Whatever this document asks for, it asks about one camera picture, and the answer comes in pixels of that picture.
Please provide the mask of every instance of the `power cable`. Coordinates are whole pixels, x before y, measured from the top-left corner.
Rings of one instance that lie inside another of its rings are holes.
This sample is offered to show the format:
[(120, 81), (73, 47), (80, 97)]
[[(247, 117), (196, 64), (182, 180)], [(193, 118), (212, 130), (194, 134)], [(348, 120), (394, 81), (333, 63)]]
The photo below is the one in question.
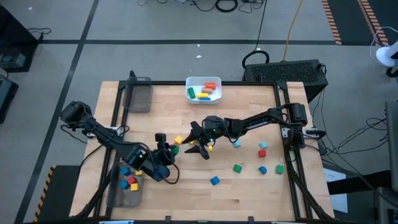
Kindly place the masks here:
[(292, 24), (290, 25), (289, 34), (287, 34), (287, 40), (286, 40), (286, 45), (285, 45), (285, 53), (284, 53), (283, 61), (284, 61), (285, 58), (286, 58), (287, 46), (289, 45), (290, 35), (291, 35), (291, 33), (292, 33), (292, 29), (293, 29), (294, 23), (295, 23), (295, 21), (296, 21), (297, 15), (299, 14), (299, 11), (300, 11), (300, 8), (301, 8), (301, 5), (302, 5), (302, 4), (303, 4), (303, 0), (300, 0), (300, 3), (298, 4), (298, 7), (297, 7), (296, 14), (294, 15), (294, 18), (293, 18), (293, 22), (292, 22)]

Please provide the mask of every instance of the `gray floor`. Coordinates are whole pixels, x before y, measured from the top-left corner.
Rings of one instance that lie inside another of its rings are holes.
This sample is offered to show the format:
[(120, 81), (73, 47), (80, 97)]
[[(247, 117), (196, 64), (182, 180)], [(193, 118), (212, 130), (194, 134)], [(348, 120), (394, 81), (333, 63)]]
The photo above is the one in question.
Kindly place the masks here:
[[(169, 0), (137, 6), (135, 0), (100, 0), (88, 39), (255, 39), (261, 11), (252, 14), (218, 11), (204, 13), (190, 2)], [(212, 1), (198, 1), (203, 8)], [(269, 0), (262, 28), (264, 40), (285, 40), (298, 0)], [(93, 0), (7, 0), (5, 7), (26, 27), (51, 27), (46, 39), (79, 39)], [(333, 40), (321, 1), (305, 1), (292, 34), (294, 40)], [(282, 60), (283, 45), (260, 45), (271, 62)], [(123, 80), (133, 69), (153, 80), (184, 80), (188, 76), (219, 76), (240, 80), (242, 58), (253, 45), (85, 45), (65, 103), (81, 100), (95, 108), (102, 81)], [(27, 73), (11, 74), (19, 86), (6, 122), (0, 126), (0, 220), (12, 223), (26, 190), (49, 123), (68, 73), (76, 45), (40, 45)], [(291, 45), (287, 60), (318, 58), (327, 65), (329, 86), (325, 90), (323, 115), (328, 135), (336, 144), (365, 125), (365, 120), (384, 116), (384, 102), (396, 100), (398, 84), (385, 69), (369, 58), (367, 47), (337, 45)], [(248, 63), (262, 62), (261, 57)], [(315, 124), (324, 128), (320, 106)], [(341, 151), (379, 144), (384, 133), (368, 131)], [(45, 176), (54, 164), (77, 165), (85, 145), (61, 132), (54, 133), (44, 168), (29, 205), (25, 221), (31, 221)], [(375, 151), (345, 156), (365, 174), (389, 167), (386, 146)]]

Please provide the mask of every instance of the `wooden table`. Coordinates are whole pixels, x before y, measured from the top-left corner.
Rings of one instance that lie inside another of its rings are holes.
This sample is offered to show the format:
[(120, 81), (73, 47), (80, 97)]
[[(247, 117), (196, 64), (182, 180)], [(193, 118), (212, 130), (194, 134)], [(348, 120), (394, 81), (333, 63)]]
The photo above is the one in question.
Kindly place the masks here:
[[(95, 118), (109, 126), (114, 108), (118, 82), (103, 82)], [(290, 101), (306, 106), (308, 125), (312, 117), (308, 108), (302, 83), (288, 83)], [(188, 136), (190, 122), (201, 122), (208, 115), (228, 118), (247, 118), (275, 107), (275, 96), (271, 86), (223, 86), (223, 97), (218, 105), (189, 105), (185, 99), (184, 86), (154, 86), (150, 113), (129, 113), (127, 125), (131, 130), (125, 140), (140, 141), (154, 149), (155, 133), (166, 133), (168, 142), (178, 135)], [(145, 178), (142, 203), (136, 208), (114, 208), (112, 219), (164, 220), (235, 220), (245, 221), (253, 216), (255, 221), (293, 221), (294, 212), (290, 196), (287, 173), (276, 174), (278, 164), (285, 164), (280, 127), (270, 124), (248, 132), (239, 138), (241, 147), (234, 148), (226, 138), (217, 139), (209, 160), (199, 154), (184, 154), (176, 157), (181, 174), (176, 185), (155, 182)], [(259, 158), (259, 143), (267, 141), (267, 156)], [(307, 144), (317, 146), (315, 140)], [(98, 146), (89, 140), (85, 155)], [(78, 213), (98, 187), (104, 152), (98, 151), (83, 166), (70, 215)], [(318, 151), (311, 147), (301, 150), (302, 161), (309, 191), (323, 209), (334, 217), (330, 196)], [(233, 172), (234, 164), (243, 166), (240, 174)], [(262, 175), (258, 168), (266, 166), (268, 173)], [(173, 180), (176, 171), (170, 168)], [(210, 179), (218, 176), (220, 184), (213, 186)], [(302, 194), (297, 191), (300, 213), (305, 217)], [(101, 213), (106, 208), (104, 193)]]

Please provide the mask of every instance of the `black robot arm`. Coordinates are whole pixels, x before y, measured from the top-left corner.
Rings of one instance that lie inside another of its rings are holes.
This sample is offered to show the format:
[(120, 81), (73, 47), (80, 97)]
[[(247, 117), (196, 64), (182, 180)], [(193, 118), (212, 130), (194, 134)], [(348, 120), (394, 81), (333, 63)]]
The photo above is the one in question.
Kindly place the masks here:
[(175, 161), (175, 155), (169, 150), (166, 135), (155, 135), (158, 149), (151, 151), (141, 142), (123, 141), (113, 129), (108, 129), (99, 124), (91, 115), (88, 105), (80, 102), (71, 102), (62, 112), (61, 120), (73, 131), (82, 129), (82, 133), (93, 133), (97, 140), (106, 147), (117, 151), (119, 156), (135, 170), (142, 170), (156, 181), (161, 181), (170, 175), (167, 166)]
[[(284, 121), (281, 117), (282, 110), (287, 110), (288, 120)], [(292, 130), (292, 139), (298, 147), (302, 147), (304, 137), (302, 128), (307, 124), (307, 115), (305, 114), (305, 107), (299, 103), (285, 104), (279, 108), (270, 108), (263, 113), (259, 113), (246, 119), (231, 119), (219, 118), (217, 116), (208, 116), (203, 121), (201, 126), (196, 122), (191, 122), (190, 135), (183, 141), (183, 144), (198, 141), (199, 144), (193, 146), (185, 153), (199, 153), (204, 159), (209, 159), (209, 154), (205, 146), (209, 142), (215, 142), (220, 137), (227, 137), (229, 141), (234, 143), (239, 137), (245, 135), (249, 130), (259, 128), (267, 124), (281, 124)]]

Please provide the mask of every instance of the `black equipment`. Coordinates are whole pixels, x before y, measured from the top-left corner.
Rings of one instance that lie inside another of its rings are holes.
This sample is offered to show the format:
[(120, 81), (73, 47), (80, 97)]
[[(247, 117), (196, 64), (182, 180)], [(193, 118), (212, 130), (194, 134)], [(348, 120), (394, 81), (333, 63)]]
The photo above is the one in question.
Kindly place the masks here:
[(308, 102), (311, 102), (328, 85), (319, 60), (262, 63), (244, 67), (246, 68), (243, 73), (243, 81), (303, 82)]
[(0, 124), (6, 119), (8, 108), (17, 93), (18, 85), (9, 79), (0, 80)]
[(39, 40), (0, 5), (0, 67), (9, 73), (29, 71), (38, 44)]

